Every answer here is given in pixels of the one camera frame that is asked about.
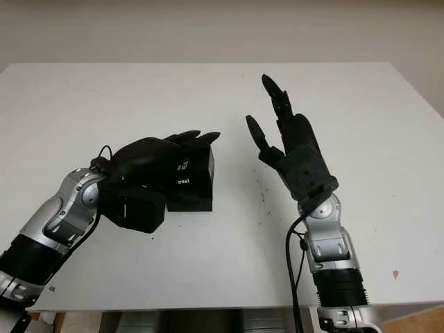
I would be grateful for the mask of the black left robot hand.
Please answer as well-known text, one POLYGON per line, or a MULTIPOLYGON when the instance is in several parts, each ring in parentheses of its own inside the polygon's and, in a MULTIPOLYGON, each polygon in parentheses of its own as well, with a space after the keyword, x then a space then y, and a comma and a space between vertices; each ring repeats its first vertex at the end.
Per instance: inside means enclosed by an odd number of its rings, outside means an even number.
POLYGON ((189 130, 164 139, 145 137, 119 149, 105 169, 113 181, 163 188, 186 158, 209 148, 219 132, 189 130))

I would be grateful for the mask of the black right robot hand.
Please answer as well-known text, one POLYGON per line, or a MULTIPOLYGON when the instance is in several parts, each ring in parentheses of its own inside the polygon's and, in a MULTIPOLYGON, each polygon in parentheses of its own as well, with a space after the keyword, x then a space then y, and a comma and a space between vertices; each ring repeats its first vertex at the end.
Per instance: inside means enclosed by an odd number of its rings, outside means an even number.
POLYGON ((294 114, 286 90, 280 89, 277 83, 268 75, 262 75, 262 85, 271 99, 277 116, 277 127, 281 134, 284 151, 269 146, 265 134, 256 120, 246 116, 250 134, 259 149, 259 159, 270 167, 275 165, 300 147, 309 147, 316 153, 321 153, 311 124, 303 114, 294 114))

